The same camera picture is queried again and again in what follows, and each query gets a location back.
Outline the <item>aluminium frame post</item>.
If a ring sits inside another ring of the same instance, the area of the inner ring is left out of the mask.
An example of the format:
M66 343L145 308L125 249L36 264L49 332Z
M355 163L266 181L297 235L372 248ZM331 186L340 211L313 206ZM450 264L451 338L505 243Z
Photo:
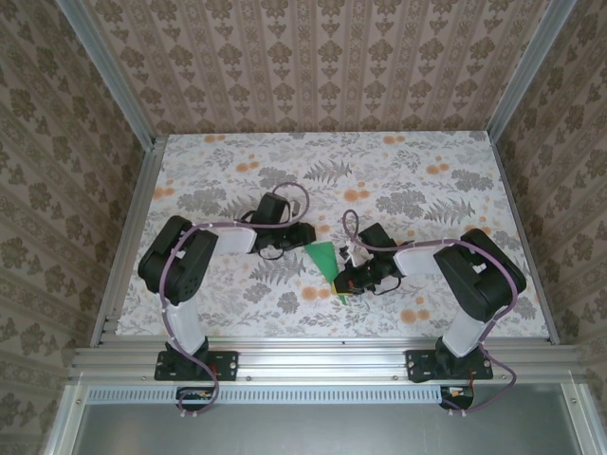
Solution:
M487 134L493 143L499 140L516 108L522 102L526 90L538 74L540 66L576 3L577 0L550 1L487 124Z
M129 87L126 77L120 71L109 44L102 37L101 29L95 25L83 0L57 0L57 3L86 54L96 66L143 151L150 153L154 148L156 134L153 132L151 122L144 116L135 92Z

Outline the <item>aluminium mounting rail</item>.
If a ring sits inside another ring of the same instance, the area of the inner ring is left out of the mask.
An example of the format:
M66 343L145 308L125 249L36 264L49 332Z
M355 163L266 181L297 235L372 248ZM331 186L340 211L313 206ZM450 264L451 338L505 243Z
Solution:
M102 337L93 348L77 350L68 379L96 385L148 385L154 380L164 337ZM215 351L239 354L238 384L389 385L407 383L405 354L433 348L430 337L255 338L212 337ZM513 374L521 384L580 382L584 372L576 350L544 338L491 338L493 382L505 384Z

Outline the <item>small black electronics box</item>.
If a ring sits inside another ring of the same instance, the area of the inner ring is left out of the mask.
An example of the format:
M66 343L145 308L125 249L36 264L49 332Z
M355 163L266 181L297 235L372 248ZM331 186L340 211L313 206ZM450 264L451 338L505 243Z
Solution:
M216 401L216 387L179 387L175 392L175 405L186 413L200 413Z
M467 410L474 399L472 386L443 386L440 394L440 407L445 410Z

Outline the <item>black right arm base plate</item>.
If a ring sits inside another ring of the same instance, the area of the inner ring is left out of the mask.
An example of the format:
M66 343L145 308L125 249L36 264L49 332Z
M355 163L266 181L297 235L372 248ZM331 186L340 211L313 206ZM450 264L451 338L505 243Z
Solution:
M493 378L491 362L479 349L464 357L436 350L405 352L408 379L414 383L448 380L489 380Z

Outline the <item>green paper sheet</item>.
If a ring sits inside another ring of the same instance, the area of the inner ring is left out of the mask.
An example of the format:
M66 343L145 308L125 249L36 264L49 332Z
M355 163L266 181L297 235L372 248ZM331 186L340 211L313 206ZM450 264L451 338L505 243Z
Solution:
M334 280L340 273L334 244L332 242L315 242L306 245L304 250L330 285L331 292L339 298L342 305L346 305L346 297L338 294L334 286Z

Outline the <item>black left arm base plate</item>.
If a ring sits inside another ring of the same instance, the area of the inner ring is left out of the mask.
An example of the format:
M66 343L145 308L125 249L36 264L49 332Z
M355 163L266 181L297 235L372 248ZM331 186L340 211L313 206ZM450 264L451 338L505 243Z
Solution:
M218 381L235 381L238 373L235 351L207 351L195 357L205 363ZM183 354L168 347L158 354L154 379L156 381L211 381L210 375Z

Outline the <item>aluminium table side rail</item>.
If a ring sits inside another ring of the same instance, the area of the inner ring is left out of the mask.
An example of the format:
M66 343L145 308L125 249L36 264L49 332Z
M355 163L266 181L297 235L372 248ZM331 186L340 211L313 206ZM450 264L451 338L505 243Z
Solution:
M142 161L137 184L125 218L118 250L108 277L90 346L101 345L105 323L121 315L128 284L135 267L138 248L149 211L157 178L167 146L167 136L155 139L152 149Z
M522 222L518 207L516 205L516 200L515 200L513 191L510 187L510 184L509 184L509 181L508 181L508 178L506 175L505 166L500 157L499 150L495 143L495 140L490 135L487 135L487 137L489 139L489 143L492 148L494 159L496 161L496 165L498 167L500 176L502 178L502 182L504 184L506 196L508 199L508 203L510 205L510 210L512 212L512 216L513 216L516 228L517 228L517 232L518 232L520 240L521 240L522 248L524 251L525 258L527 260L530 275L531 275L532 281L534 283L536 294L538 296L539 304L542 309L543 319L544 319L546 329L548 332L548 339L552 344L560 345L561 338L559 336L555 321L553 319L548 300L544 293L543 284L542 284L538 269L536 267L534 257L533 257L526 233L524 231L524 224Z

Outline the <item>floral patterned table cover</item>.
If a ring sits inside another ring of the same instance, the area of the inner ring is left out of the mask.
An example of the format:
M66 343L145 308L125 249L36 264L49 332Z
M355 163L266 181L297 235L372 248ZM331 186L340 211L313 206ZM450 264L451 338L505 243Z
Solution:
M173 215L232 220L276 191L308 206L321 242L343 246L348 209L398 243L457 238L479 228L523 271L521 238L483 132L171 136L140 245ZM439 337L458 305L445 280L385 280L341 300L301 248L212 259L193 298L216 337Z

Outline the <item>grey sheet metal panel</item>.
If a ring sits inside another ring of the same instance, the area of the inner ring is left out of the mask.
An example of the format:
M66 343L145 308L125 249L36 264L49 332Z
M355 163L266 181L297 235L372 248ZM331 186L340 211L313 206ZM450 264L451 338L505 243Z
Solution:
M607 455L586 387L519 385L466 416L424 404L97 404L64 391L45 455Z

